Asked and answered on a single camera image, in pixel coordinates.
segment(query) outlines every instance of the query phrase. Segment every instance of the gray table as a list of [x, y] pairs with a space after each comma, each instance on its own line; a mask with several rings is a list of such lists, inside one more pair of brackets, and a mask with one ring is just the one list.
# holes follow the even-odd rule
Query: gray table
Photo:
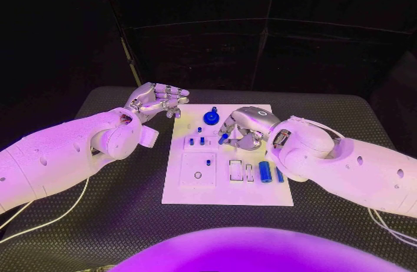
[[[123, 106], [131, 87], [95, 89], [78, 118]], [[346, 137], [393, 148], [367, 102], [355, 96], [192, 90], [191, 103], [271, 104], [280, 119], [309, 118]], [[0, 246], [0, 271], [77, 271], [117, 264], [146, 247], [196, 230], [273, 227], [345, 243], [417, 271], [417, 248], [375, 225], [364, 207], [312, 182], [290, 181], [295, 207], [160, 204], [173, 120], [163, 114], [147, 124], [160, 132], [153, 149], [137, 148], [91, 178], [78, 207], [54, 225]], [[12, 222], [6, 236], [55, 219], [77, 200], [84, 183], [43, 198]], [[416, 220], [384, 214], [388, 225], [417, 236]]]

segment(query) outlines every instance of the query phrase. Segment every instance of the robotic hand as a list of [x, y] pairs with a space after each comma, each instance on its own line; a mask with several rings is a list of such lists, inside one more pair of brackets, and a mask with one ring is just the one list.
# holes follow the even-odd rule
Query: robotic hand
[[219, 136], [237, 128], [241, 139], [225, 144], [256, 150], [267, 142], [267, 160], [295, 181], [313, 180], [332, 194], [384, 212], [417, 218], [417, 160], [375, 144], [345, 138], [303, 118], [279, 118], [257, 107], [230, 115]]
[[153, 147], [159, 132], [142, 124], [160, 111], [179, 118], [188, 95], [181, 88], [146, 83], [124, 108], [41, 130], [0, 151], [0, 214], [77, 185], [127, 158], [137, 144]]

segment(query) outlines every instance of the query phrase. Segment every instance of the black mat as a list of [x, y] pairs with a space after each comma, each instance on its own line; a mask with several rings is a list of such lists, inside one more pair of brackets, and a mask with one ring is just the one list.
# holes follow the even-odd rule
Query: black mat
[[[95, 89], [78, 117], [123, 106], [133, 90]], [[191, 103], [271, 104], [282, 120], [292, 115], [309, 118], [346, 137], [393, 148], [372, 109], [355, 96], [194, 90]], [[417, 248], [375, 225], [364, 207], [310, 181], [290, 181], [295, 207], [162, 205], [173, 120], [159, 114], [147, 125], [160, 132], [155, 148], [139, 146], [126, 160], [104, 167], [91, 178], [78, 207], [59, 222], [0, 245], [0, 271], [77, 271], [116, 264], [173, 236], [232, 226], [305, 232], [417, 271]], [[6, 236], [55, 219], [74, 204], [82, 187], [84, 183], [39, 200], [12, 222]], [[394, 229], [417, 236], [414, 219], [385, 213], [384, 217]]]

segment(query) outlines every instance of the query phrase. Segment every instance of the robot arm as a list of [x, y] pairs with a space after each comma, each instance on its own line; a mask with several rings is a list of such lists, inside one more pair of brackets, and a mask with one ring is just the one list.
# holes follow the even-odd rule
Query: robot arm
[[295, 116], [280, 122], [266, 110], [244, 108], [234, 111], [219, 135], [230, 134], [235, 124], [247, 134], [224, 143], [253, 150], [267, 141], [266, 157], [292, 180], [310, 179], [354, 203], [417, 218], [416, 159], [339, 133], [332, 139], [329, 128], [316, 122]]
[[69, 121], [23, 137], [0, 152], [0, 214], [17, 205], [64, 191], [103, 166], [153, 147], [159, 132], [142, 125], [160, 112], [181, 117], [189, 92], [146, 83], [124, 108]]

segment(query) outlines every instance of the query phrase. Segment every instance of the small blue object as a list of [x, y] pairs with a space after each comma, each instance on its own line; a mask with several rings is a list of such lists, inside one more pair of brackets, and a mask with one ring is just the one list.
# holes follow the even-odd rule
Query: small blue object
[[211, 111], [204, 115], [204, 122], [208, 125], [215, 125], [219, 122], [218, 108], [214, 107]]
[[219, 138], [219, 144], [224, 144], [224, 140], [228, 139], [227, 133]]
[[283, 183], [284, 182], [284, 176], [283, 176], [283, 173], [279, 170], [279, 168], [276, 168], [276, 174], [279, 175], [279, 183]]
[[271, 169], [269, 162], [258, 163], [258, 172], [261, 173], [261, 182], [270, 183], [271, 182]]

